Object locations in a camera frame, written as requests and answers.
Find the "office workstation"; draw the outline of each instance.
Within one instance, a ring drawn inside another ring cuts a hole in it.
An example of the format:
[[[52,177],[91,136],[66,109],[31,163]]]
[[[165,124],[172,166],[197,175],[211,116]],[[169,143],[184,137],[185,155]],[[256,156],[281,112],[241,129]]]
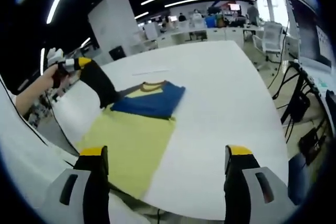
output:
[[[83,6],[79,39],[41,50],[37,80],[57,70],[34,119],[0,92],[8,174],[42,218],[276,224],[304,205],[336,136],[336,62],[309,0]]]

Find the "floor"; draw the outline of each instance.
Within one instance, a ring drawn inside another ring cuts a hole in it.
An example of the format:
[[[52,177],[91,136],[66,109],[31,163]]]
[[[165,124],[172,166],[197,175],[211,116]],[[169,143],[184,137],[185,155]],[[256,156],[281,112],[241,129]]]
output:
[[[245,54],[247,55],[247,57],[251,60],[251,62],[253,62],[256,66],[259,65],[260,63],[265,61],[265,56],[259,51],[257,50],[254,46],[251,40],[248,40],[245,42],[244,44],[244,48],[243,51],[245,52]],[[283,58],[282,58],[282,63],[281,63],[281,67],[278,73],[278,76],[276,77],[276,79],[274,80],[273,84],[271,85],[271,87],[269,88],[269,93],[270,96],[273,96],[282,81],[283,75],[285,73],[285,71],[287,70],[288,67],[288,60],[293,60],[291,57],[289,57],[288,55],[284,54]],[[268,87],[271,82],[273,81],[276,73],[277,73],[277,68],[279,67],[280,64],[278,63],[269,63],[267,66],[263,67],[262,69],[260,69],[259,74],[262,77],[263,81],[265,82],[265,85]],[[289,71],[287,77],[294,75],[295,72]],[[293,78],[291,81],[289,81],[286,85],[283,86],[283,88],[281,89],[281,92],[279,93],[279,97],[274,100],[275,103],[275,107],[281,107],[285,104],[287,104],[292,96],[292,93],[294,91],[295,85],[296,85],[296,81],[297,81],[297,77]],[[317,126],[322,118],[323,118],[323,111],[320,108],[317,100],[315,99],[314,96],[312,95],[308,95],[310,102],[311,102],[311,106],[308,109],[308,111],[306,112],[302,122],[297,123],[294,125],[292,133],[291,133],[291,137],[288,141],[287,144],[287,150],[288,150],[288,160],[290,160],[292,157],[294,157],[296,154],[299,153],[299,149],[298,149],[298,142],[300,140],[300,138],[302,136],[304,136],[307,132],[309,132],[313,127]],[[283,114],[285,108],[279,108],[278,109],[278,113],[279,113],[279,117],[281,117],[281,115]],[[284,133],[286,132],[288,126],[288,121],[284,123],[283,125],[283,131]],[[329,132],[329,129],[325,126],[321,127],[321,130],[319,131],[319,135],[322,134],[322,131],[326,131],[327,133]],[[50,129],[49,128],[45,128],[45,129],[41,129],[39,128],[39,131],[43,131],[44,135],[50,135],[48,134],[48,132],[50,133]],[[313,161],[313,163],[311,165],[309,165],[308,167],[306,167],[306,169],[308,170],[308,174],[309,174],[309,179],[310,179],[310,185],[313,184],[313,182],[315,181],[318,171],[320,169],[320,166],[323,162],[324,159],[324,155],[326,152],[326,149],[328,147],[328,141],[330,140],[327,139],[326,143],[322,146],[322,150],[319,153],[319,155],[317,156],[317,158]],[[140,201],[136,201],[132,198],[129,198],[125,195],[118,195],[127,205],[129,205],[133,210],[135,210],[136,212],[145,215],[151,223],[157,223],[157,208],[151,207],[143,202]],[[183,217],[183,216],[179,216],[179,215],[175,215],[172,213],[168,213],[168,212],[164,212],[160,210],[160,223],[190,223],[190,224],[202,224],[202,223],[222,223],[221,221],[206,221],[206,220],[198,220],[198,219],[193,219],[193,218],[187,218],[187,217]]]

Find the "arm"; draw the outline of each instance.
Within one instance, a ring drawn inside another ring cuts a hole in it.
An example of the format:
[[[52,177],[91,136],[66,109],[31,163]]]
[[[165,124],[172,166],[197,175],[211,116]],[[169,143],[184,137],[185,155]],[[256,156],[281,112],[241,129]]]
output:
[[[16,97],[15,106],[21,115],[27,113],[34,101],[54,85],[52,76],[58,69],[57,65],[48,68],[42,76],[36,79],[26,90]]]

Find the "yellow cloth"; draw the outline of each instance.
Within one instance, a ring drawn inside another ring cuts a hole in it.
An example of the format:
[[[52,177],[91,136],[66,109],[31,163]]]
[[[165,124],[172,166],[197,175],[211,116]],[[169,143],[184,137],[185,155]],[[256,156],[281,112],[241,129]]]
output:
[[[149,93],[137,90],[132,94]],[[174,128],[174,120],[110,111],[108,107],[76,146],[82,150],[106,145],[109,182],[139,199],[150,186]]]

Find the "white table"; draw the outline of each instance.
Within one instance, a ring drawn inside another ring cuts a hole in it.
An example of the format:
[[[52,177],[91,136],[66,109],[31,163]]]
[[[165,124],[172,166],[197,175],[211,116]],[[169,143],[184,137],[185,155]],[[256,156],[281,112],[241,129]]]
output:
[[[117,90],[161,80],[186,87],[176,109],[176,129],[144,202],[179,215],[224,220],[228,144],[249,148],[260,166],[269,167],[287,184],[280,118],[259,73],[233,41],[147,51],[107,64],[103,70]],[[76,142],[100,114],[99,99],[78,82],[54,110],[69,139]]]

